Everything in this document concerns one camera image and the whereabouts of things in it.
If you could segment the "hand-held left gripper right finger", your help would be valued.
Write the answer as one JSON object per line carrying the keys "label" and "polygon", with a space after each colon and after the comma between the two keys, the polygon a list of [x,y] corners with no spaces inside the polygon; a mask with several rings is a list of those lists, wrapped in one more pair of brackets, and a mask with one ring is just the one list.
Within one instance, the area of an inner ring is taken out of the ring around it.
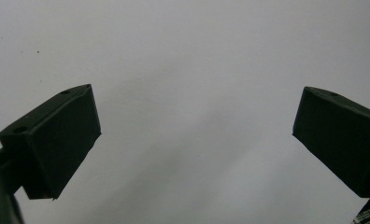
{"label": "hand-held left gripper right finger", "polygon": [[353,192],[370,198],[370,109],[305,87],[292,135]]}

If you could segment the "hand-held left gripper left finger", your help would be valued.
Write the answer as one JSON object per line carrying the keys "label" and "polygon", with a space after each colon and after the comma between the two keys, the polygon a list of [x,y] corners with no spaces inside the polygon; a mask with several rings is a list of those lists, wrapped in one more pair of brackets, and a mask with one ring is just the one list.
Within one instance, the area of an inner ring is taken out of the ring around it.
{"label": "hand-held left gripper left finger", "polygon": [[8,193],[56,199],[82,164],[101,126],[90,84],[51,97],[0,132],[0,173]]}

